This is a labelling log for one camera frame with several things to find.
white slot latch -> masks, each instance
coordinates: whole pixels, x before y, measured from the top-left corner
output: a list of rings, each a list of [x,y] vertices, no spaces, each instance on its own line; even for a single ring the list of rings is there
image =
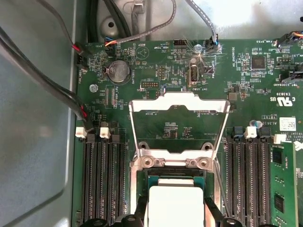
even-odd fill
[[[254,126],[248,126],[245,130],[244,136],[246,139],[257,137],[257,128]]]
[[[101,138],[105,138],[105,139],[109,139],[110,132],[109,132],[109,128],[108,127],[101,127],[100,128],[100,137]]]
[[[281,144],[281,142],[286,141],[286,134],[275,134],[274,135],[274,144]]]
[[[76,127],[75,136],[78,137],[78,138],[85,139],[86,136],[87,136],[87,132],[85,131],[85,128],[84,127]]]

barcode sticker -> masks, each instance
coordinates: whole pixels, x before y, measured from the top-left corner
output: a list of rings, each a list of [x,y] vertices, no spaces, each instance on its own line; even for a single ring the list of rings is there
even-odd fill
[[[280,117],[280,131],[296,131],[295,117]]]

chip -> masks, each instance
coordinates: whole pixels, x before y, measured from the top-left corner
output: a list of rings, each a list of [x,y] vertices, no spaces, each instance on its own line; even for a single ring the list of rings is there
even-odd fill
[[[282,149],[273,148],[273,161],[278,164],[282,164]]]
[[[251,68],[253,70],[265,70],[265,57],[262,56],[253,56],[251,58]]]
[[[235,93],[235,92],[229,93],[228,94],[228,99],[231,100],[231,101],[237,101],[237,99],[238,99],[237,93]]]
[[[275,194],[275,208],[284,213],[284,198]]]

motherboard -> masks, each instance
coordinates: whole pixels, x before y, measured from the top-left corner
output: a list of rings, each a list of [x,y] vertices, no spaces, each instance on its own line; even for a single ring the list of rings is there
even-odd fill
[[[277,47],[274,40],[220,40],[215,51],[206,46],[203,40],[86,46],[93,56],[78,61],[78,95],[96,133],[75,142],[74,226],[92,218],[113,223],[130,213],[135,139],[142,148],[171,153],[215,140],[224,121],[216,111],[173,105],[130,114],[131,101],[171,92],[230,103],[217,152],[228,201],[220,202],[222,212],[228,206],[248,227],[303,225],[303,41]],[[207,175],[205,194],[214,197],[214,177]],[[147,193],[146,182],[138,173],[138,195]]]

black square chip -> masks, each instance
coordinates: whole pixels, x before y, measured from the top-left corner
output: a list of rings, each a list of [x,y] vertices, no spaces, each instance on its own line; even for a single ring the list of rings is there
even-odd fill
[[[284,213],[284,198],[275,194],[275,208]]]
[[[281,148],[273,148],[273,162],[282,164],[282,150]]]
[[[265,70],[265,57],[262,56],[252,56],[251,57],[251,68],[253,70]]]

